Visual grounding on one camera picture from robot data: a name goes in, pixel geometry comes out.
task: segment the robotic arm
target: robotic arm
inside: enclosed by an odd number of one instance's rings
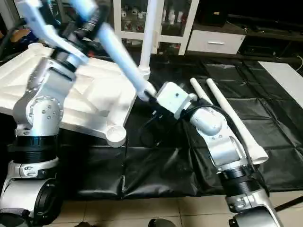
[[[71,0],[80,18],[70,22],[59,36],[47,25],[39,0],[18,0],[22,13],[34,34],[55,50],[40,61],[16,103],[13,116],[17,123],[16,140],[10,147],[13,160],[0,198],[0,224],[10,218],[23,224],[47,225],[59,214],[62,199],[55,179],[57,134],[63,116],[63,103],[76,76],[74,72],[88,61],[89,46],[83,38],[99,38],[104,49],[119,65],[137,90],[137,95],[155,107],[169,111],[176,119],[193,124],[209,148],[210,157],[226,192],[232,227],[282,227],[270,200],[253,177],[253,168],[245,150],[226,118],[212,105],[204,107],[196,96],[172,82],[157,93],[144,80],[136,64],[105,23],[108,7],[93,0]]]

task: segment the glass shelf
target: glass shelf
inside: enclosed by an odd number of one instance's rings
[[[157,54],[178,55],[181,44],[159,42]]]
[[[121,31],[144,33],[148,0],[121,1]]]
[[[191,0],[165,0],[161,35],[183,36]]]

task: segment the white molded plastic piece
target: white molded plastic piece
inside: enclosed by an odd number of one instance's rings
[[[206,80],[209,88],[211,89],[214,97],[218,101],[221,108],[232,118],[239,133],[241,134],[243,141],[247,147],[247,151],[250,154],[253,164],[258,165],[268,160],[268,155],[253,138],[251,133],[248,131],[240,117],[236,114],[232,106],[228,103],[224,95],[221,93],[219,88],[213,82],[212,79]]]
[[[29,75],[53,49],[31,44],[28,50],[0,67],[0,113],[12,115],[23,96]],[[112,62],[90,58],[76,71],[77,79],[64,102],[61,128],[106,139],[122,146],[124,124],[136,98],[136,90]]]
[[[142,52],[139,70],[143,77],[149,79],[150,70],[150,58],[153,45],[153,34],[157,16],[157,4],[158,0],[149,0],[147,5],[146,21],[144,26],[144,38],[142,43]]]
[[[191,78],[190,80],[191,85],[193,86],[195,92],[197,93],[199,98],[205,99],[210,104],[213,104],[212,101],[209,99],[205,91],[201,88],[200,84],[196,80],[196,78]]]

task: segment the floor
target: floor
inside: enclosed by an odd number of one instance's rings
[[[303,191],[271,194],[274,206],[303,195]],[[279,212],[285,227],[301,227],[303,203]],[[73,227],[82,221],[101,227],[147,227],[151,218],[165,217],[177,227],[228,227],[232,217],[224,196],[125,201],[67,201],[49,227]]]

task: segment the black plastic sheet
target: black plastic sheet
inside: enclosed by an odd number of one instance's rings
[[[268,72],[254,61],[152,56],[150,82],[157,89],[173,81],[194,92],[189,83],[192,77],[216,103],[205,82],[213,78],[269,154],[269,160],[259,167],[269,190],[303,190],[303,109]],[[136,100],[125,125],[127,142],[120,148],[111,148],[102,139],[61,130],[58,176],[66,197],[89,200],[222,194],[205,142],[190,124],[175,125],[174,119],[153,121],[141,137],[150,146],[142,145],[138,130],[152,112],[150,106]],[[5,128],[0,145],[5,151],[14,139],[15,124],[12,117],[3,114],[0,121]],[[159,140],[159,147],[150,148]],[[5,176],[7,159],[1,161]]]

